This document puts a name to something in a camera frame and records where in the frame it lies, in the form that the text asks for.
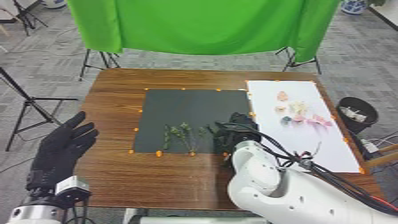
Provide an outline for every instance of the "white paper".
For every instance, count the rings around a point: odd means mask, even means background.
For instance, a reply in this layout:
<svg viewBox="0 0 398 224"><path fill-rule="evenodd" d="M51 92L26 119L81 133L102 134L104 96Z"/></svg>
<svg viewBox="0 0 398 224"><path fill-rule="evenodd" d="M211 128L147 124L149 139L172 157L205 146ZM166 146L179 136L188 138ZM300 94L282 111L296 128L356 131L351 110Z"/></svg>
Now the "white paper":
<svg viewBox="0 0 398 224"><path fill-rule="evenodd" d="M276 100L280 91L287 94L285 102ZM296 152L298 155L303 151L312 153L321 142L312 161L333 172L358 173L356 160L342 141L344 137L335 121L330 118L316 84L308 81L248 81L248 93L259 131L276 140L284 149L291 153ZM305 121L300 124L289 122L287 125L282 125L282 117L292 118L294 116L289 111L289 103L296 101L303 101L307 105L305 118L312 118L312 114L316 114L332 122L330 127L312 125ZM275 111L276 106L285 106L282 113ZM262 140L262 144L282 154L266 140Z"/></svg>

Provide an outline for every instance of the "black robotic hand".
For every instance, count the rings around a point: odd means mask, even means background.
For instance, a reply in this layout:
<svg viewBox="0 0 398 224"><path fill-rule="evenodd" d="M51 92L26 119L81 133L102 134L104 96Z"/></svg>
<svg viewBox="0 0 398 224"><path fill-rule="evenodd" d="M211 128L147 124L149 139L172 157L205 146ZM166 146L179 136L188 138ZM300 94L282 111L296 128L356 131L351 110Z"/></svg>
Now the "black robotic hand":
<svg viewBox="0 0 398 224"><path fill-rule="evenodd" d="M40 141L26 190L54 189L56 183L72 175L77 158L93 145L99 134L92 123L77 127L83 119L85 112L79 112Z"/></svg>
<svg viewBox="0 0 398 224"><path fill-rule="evenodd" d="M212 134L216 151L232 153L236 144L244 140L260 142L257 124L244 114L232 113L228 123L214 122L216 132Z"/></svg>

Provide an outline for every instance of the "white cable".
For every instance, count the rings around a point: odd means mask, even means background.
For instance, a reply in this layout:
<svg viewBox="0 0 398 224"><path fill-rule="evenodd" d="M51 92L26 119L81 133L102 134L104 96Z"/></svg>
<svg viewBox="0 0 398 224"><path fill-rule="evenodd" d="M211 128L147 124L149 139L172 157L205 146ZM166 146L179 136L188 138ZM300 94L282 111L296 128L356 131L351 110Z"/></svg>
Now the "white cable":
<svg viewBox="0 0 398 224"><path fill-rule="evenodd" d="M383 143L383 142L387 142L390 145L394 145L394 144L395 144L394 142L390 142L390 141L383 140L383 141L379 141L379 142L376 143L376 147L381 145L381 143Z"/></svg>
<svg viewBox="0 0 398 224"><path fill-rule="evenodd" d="M67 43L67 42L58 42L56 40L58 40L58 37L60 37L69 31L72 31L74 29L76 29L76 27L72 27L70 29L63 30L63 31L56 34L56 36L54 36L54 38L53 38L53 43L51 43L51 45L47 46L47 48L51 48L51 46L54 45L54 43ZM49 54L54 55L54 56L76 56L76 55L79 55L79 54L85 54L85 52L79 52L79 53L74 53L74 54L56 54L56 53L53 53L49 50L8 51L6 53L15 53L15 54L19 54L19 53L26 53L26 52L44 52L44 53L49 53Z"/></svg>
<svg viewBox="0 0 398 224"><path fill-rule="evenodd" d="M374 144L376 144L376 146L379 146L381 145L381 143L383 142L387 142L390 145L394 145L395 143L394 142L390 142L390 141L387 141L390 138L395 138L398 137L398 135L392 135L392 136L388 136L387 138L383 138L383 139L378 139L378 138L371 138L371 139L367 139L367 141L378 141Z"/></svg>

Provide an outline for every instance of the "tripod leg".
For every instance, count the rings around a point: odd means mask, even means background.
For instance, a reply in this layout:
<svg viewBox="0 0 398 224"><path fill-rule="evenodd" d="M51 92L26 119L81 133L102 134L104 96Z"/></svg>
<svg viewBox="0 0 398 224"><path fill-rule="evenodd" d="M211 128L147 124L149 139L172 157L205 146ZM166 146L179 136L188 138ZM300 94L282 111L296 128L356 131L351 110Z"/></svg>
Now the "tripod leg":
<svg viewBox="0 0 398 224"><path fill-rule="evenodd" d="M316 56L314 56L314 65L316 65L316 69L317 69L317 74L321 75L319 61L317 61L317 57Z"/></svg>
<svg viewBox="0 0 398 224"><path fill-rule="evenodd" d="M289 57L289 61L287 61L287 64L285 64L285 66L284 66L282 72L285 72L287 67L291 67L292 60L294 60L294 53L292 53L292 55L291 55L291 57Z"/></svg>
<svg viewBox="0 0 398 224"><path fill-rule="evenodd" d="M22 119L22 115L24 115L24 111L26 111L26 107L28 107L28 106L29 106L29 104L28 104L28 102L24 102L24 103L22 103L22 108L21 108L19 117L17 117L17 120L15 120L13 130L12 130L10 137L8 137L8 143L6 143L6 147L5 147L5 152L8 152L10 145L12 145L12 142L13 142L13 137L15 137L15 133L17 133L17 130L19 130L21 119Z"/></svg>
<svg viewBox="0 0 398 224"><path fill-rule="evenodd" d="M86 68L88 55L90 55L90 49L86 49L86 52L85 52L83 67L81 67L81 71L79 71L79 79L77 79L77 81L81 81L81 78L83 78L83 72L85 72L85 68Z"/></svg>
<svg viewBox="0 0 398 224"><path fill-rule="evenodd" d="M40 107L40 105L35 103L35 101L29 102L29 105L33 107L33 109L37 110L40 116L44 117L45 121L49 123L54 123L56 125L60 125L60 121L56 120L56 118L53 117L53 115L45 112L44 108Z"/></svg>
<svg viewBox="0 0 398 224"><path fill-rule="evenodd" d="M102 54L102 52L101 52L101 51L99 51L99 55L101 55L101 58L102 58L102 64L104 64L104 67L106 67L106 68L109 68L109 67L108 67L106 58L104 58L104 54Z"/></svg>
<svg viewBox="0 0 398 224"><path fill-rule="evenodd" d="M35 16L29 12L26 12L26 14L31 16L33 20L38 21L38 23L42 24L42 26L47 27L45 23L44 23L42 20L37 18L37 16Z"/></svg>
<svg viewBox="0 0 398 224"><path fill-rule="evenodd" d="M113 62L113 64L115 64L115 68L120 68L120 65L117 64L117 61L115 61L115 59L113 59L113 57L111 57L111 54L108 53L108 59L109 59L109 61Z"/></svg>
<svg viewBox="0 0 398 224"><path fill-rule="evenodd" d="M53 98L53 97L35 97L33 100L74 100L77 101L76 98Z"/></svg>
<svg viewBox="0 0 398 224"><path fill-rule="evenodd" d="M276 51L275 55L278 55L280 52L282 52L285 49L287 49L287 47L284 47L284 48Z"/></svg>

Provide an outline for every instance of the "wooden table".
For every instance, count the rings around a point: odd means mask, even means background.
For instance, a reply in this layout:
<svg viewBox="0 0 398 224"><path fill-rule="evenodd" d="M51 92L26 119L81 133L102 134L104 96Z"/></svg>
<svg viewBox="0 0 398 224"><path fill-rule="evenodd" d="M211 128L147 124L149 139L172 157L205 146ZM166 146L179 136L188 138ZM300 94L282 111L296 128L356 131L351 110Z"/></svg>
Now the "wooden table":
<svg viewBox="0 0 398 224"><path fill-rule="evenodd" d="M108 69L101 72L85 98L86 121L99 130L97 143L77 162L77 175L92 190L90 206L234 210L227 197L230 171L220 167L221 157L198 154L188 157L154 153L129 154L145 88L244 89L244 80L312 80L337 117L332 102L316 76L305 73L179 71ZM342 134L349 139L337 119ZM349 139L349 148L362 157ZM339 174L381 197L371 176Z"/></svg>

